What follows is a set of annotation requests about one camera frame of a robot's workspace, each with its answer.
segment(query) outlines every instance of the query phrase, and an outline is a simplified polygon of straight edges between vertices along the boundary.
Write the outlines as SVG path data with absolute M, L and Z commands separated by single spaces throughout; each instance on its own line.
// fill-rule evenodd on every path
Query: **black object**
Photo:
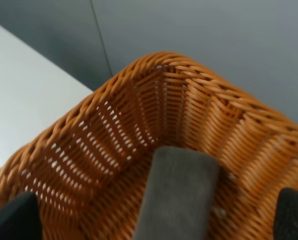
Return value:
M 298 191 L 281 190 L 273 230 L 274 240 L 298 240 Z
M 35 194 L 24 192 L 0 209 L 0 240 L 41 240 L 42 225 Z
M 202 240 L 219 165 L 193 150 L 165 146 L 154 153 L 133 240 Z

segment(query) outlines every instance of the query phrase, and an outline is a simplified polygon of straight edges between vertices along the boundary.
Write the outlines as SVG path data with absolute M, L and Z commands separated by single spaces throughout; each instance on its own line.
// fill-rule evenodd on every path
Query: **woven basket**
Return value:
M 272 238 L 279 190 L 298 189 L 298 126 L 168 52 L 138 59 L 19 149 L 0 169 L 0 207 L 32 191 L 44 239 L 131 239 L 162 145 L 221 164 L 210 239 Z

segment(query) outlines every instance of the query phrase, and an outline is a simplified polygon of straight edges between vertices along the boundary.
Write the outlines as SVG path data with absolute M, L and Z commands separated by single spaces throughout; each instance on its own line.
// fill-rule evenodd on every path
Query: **basket bottom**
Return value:
M 86 239 L 130 240 L 137 224 L 154 150 L 144 153 L 92 202 L 81 219 Z M 211 212 L 208 239 L 272 239 L 271 224 L 245 204 L 245 194 L 222 169 Z

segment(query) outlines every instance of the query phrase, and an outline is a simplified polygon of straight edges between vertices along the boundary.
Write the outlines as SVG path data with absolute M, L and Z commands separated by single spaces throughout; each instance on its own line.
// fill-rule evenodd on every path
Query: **gray felt pad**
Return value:
M 205 153 L 158 148 L 133 240 L 202 240 L 218 171 L 216 160 Z

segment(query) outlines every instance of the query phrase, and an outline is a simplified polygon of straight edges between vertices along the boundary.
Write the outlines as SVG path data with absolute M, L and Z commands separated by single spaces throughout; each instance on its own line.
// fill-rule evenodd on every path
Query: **orange wicker basket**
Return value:
M 298 126 L 191 59 L 138 59 L 0 169 L 0 207 L 39 198 L 43 239 L 132 238 L 162 145 L 217 158 L 210 239 L 271 239 L 281 188 L 298 189 Z

